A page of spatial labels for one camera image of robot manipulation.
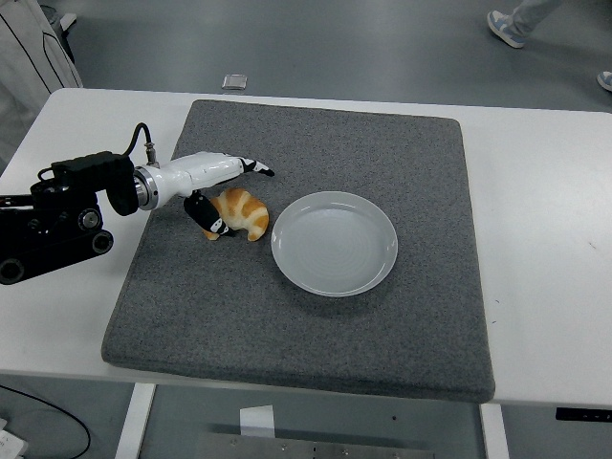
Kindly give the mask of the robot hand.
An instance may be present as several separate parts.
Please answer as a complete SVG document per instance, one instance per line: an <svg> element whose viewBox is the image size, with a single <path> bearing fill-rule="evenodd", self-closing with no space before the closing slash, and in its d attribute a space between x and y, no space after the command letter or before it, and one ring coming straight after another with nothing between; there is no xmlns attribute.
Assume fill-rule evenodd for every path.
<svg viewBox="0 0 612 459"><path fill-rule="evenodd" d="M261 238L270 222L267 207L243 188L229 188L208 199L202 190L228 182L247 172L272 176L266 165L223 153L199 152L160 166L138 169L146 182L147 209L164 206L171 198L184 199L187 215L210 240L245 230L250 241Z"/></svg>

